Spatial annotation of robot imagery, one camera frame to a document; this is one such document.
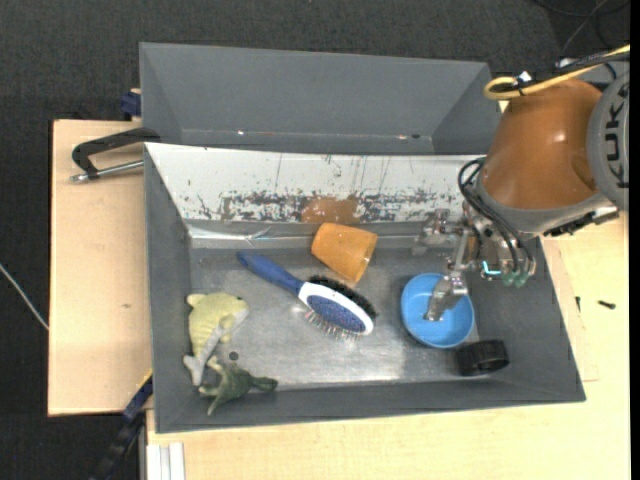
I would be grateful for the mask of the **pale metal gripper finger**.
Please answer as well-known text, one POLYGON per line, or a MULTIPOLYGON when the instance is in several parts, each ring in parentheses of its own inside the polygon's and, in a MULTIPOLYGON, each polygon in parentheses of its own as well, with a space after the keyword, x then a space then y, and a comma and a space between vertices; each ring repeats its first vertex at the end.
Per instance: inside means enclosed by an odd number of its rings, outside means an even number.
POLYGON ((427 214, 411 252, 414 256, 421 256, 434 249, 454 249, 461 236, 462 226, 458 220, 451 219, 451 212, 436 209, 427 214))
POLYGON ((468 287, 459 273, 445 274, 435 283, 424 315, 425 320, 439 321, 444 313, 468 295, 468 287))

